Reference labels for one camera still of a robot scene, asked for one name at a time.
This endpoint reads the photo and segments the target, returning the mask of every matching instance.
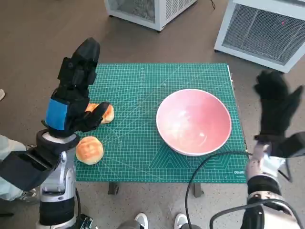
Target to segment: gray floor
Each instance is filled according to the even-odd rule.
[[[166,26],[162,33],[117,18],[108,18],[102,0],[22,0],[1,2],[0,88],[7,92],[0,102],[0,132],[32,144],[43,128],[48,99],[58,85],[63,57],[87,37],[100,41],[100,62],[226,62],[233,73],[236,99],[249,149],[258,133],[260,106],[252,90],[263,69],[223,53],[214,53],[226,1],[216,0],[213,11],[201,0]],[[305,84],[305,58],[286,75],[292,88]],[[288,134],[305,128],[305,102],[297,111]],[[292,163],[295,182],[283,184],[283,193],[305,223],[305,159]],[[123,184],[118,196],[108,196],[104,183],[79,183],[84,213],[94,225],[116,228],[143,211],[150,228],[171,229],[177,213],[184,212],[185,184]],[[193,223],[207,228],[212,214],[245,203],[245,185],[203,185],[205,197],[190,199]],[[1,219],[1,228],[33,228],[38,206],[0,203],[16,213]],[[219,219],[215,228],[239,228],[241,214]]]

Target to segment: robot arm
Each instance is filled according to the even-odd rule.
[[[285,138],[285,131],[296,111],[303,87],[289,94],[279,73],[263,72],[254,87],[261,97],[261,133],[246,166],[247,204],[267,199],[284,200],[277,179],[278,170],[290,157],[305,153],[305,132]],[[285,204],[271,202],[244,213],[242,229],[299,229],[295,215]]]
[[[88,86],[94,83],[99,55],[100,45],[89,38],[71,58],[63,59],[60,84],[51,96],[43,121],[47,129],[37,133],[37,146],[11,152],[0,165],[0,176],[21,190],[41,185],[37,228],[78,227],[74,215],[74,157],[80,137],[75,132],[98,127],[107,109],[100,104],[93,112],[85,111],[89,103]]]

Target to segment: bread roll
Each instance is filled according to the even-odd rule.
[[[101,124],[110,123],[114,119],[114,108],[111,104],[107,107],[107,110],[103,114]]]
[[[86,111],[92,112],[99,104],[88,104]],[[105,112],[102,115],[101,124],[110,123],[114,119],[114,108],[109,102],[102,102]]]
[[[103,145],[96,137],[84,137],[76,146],[77,159],[87,165],[98,163],[103,155]]]

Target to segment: metal grille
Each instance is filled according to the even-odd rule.
[[[196,0],[166,0],[166,20],[175,17]]]
[[[237,4],[223,46],[285,65],[305,42],[305,21]]]
[[[135,15],[155,23],[154,0],[109,0],[112,10]]]

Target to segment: green cutting mat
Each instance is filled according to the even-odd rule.
[[[218,152],[244,151],[244,136],[227,64],[160,63],[99,64],[90,87],[90,102],[109,101],[115,118],[110,124],[80,133],[95,136],[104,157],[88,166],[77,160],[78,181],[189,182],[205,156],[183,156],[172,151],[156,128],[156,113],[171,93],[197,88],[217,96],[232,119],[232,133]],[[219,156],[210,160],[195,182],[243,183],[246,156]]]

